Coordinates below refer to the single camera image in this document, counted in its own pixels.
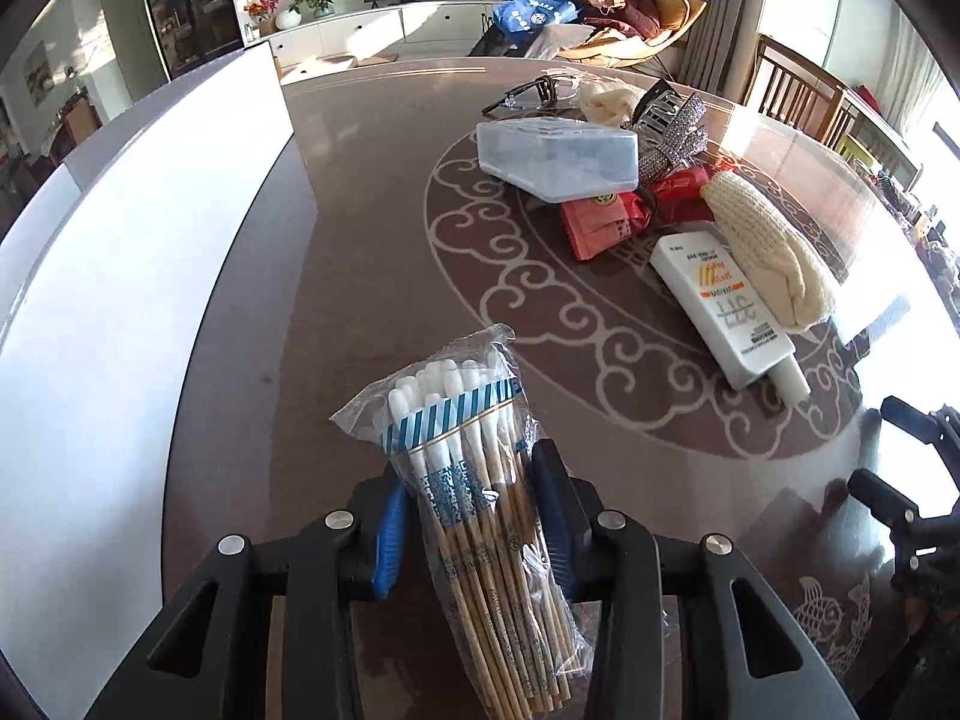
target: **curtain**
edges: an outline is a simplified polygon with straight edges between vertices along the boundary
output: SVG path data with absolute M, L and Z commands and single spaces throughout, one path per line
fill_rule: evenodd
M 677 80 L 720 94 L 730 69 L 743 0 L 703 0 L 707 10 L 690 29 Z
M 925 118 L 947 79 L 904 11 L 894 8 L 890 47 L 883 61 L 877 102 L 887 124 L 907 137 Z

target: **blue tote bag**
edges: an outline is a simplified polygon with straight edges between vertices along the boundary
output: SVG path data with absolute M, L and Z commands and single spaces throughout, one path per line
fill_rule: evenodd
M 567 23 L 577 18 L 570 0 L 513 0 L 493 11 L 493 23 L 515 43 L 532 40 L 549 23 Z

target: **translucent plastic box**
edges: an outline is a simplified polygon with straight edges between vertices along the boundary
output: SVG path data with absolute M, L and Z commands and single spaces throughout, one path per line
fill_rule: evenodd
M 547 116 L 477 124 L 480 167 L 545 202 L 637 189 L 637 135 Z

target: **glittery hair bow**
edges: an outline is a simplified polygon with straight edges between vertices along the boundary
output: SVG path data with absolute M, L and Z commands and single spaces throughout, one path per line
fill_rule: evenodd
M 707 148 L 707 129 L 698 127 L 706 112 L 697 95 L 684 101 L 666 81 L 659 81 L 643 96 L 625 126 L 640 141 L 640 186 L 650 186 L 693 164 L 693 155 Z

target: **silver screw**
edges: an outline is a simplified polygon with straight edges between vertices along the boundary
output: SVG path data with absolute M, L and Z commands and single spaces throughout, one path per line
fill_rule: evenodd
M 723 533 L 711 533 L 707 536 L 707 549 L 714 555 L 730 555 L 733 552 L 733 542 Z
M 597 524 L 601 528 L 606 528 L 608 531 L 618 531 L 627 524 L 627 518 L 614 509 L 605 509 L 603 512 L 600 512 L 600 514 L 597 514 Z
M 337 509 L 336 512 L 330 512 L 323 522 L 331 531 L 342 531 L 353 524 L 353 514 L 345 509 Z
M 243 536 L 224 536 L 217 544 L 221 555 L 236 555 L 238 552 L 243 552 L 243 547 Z

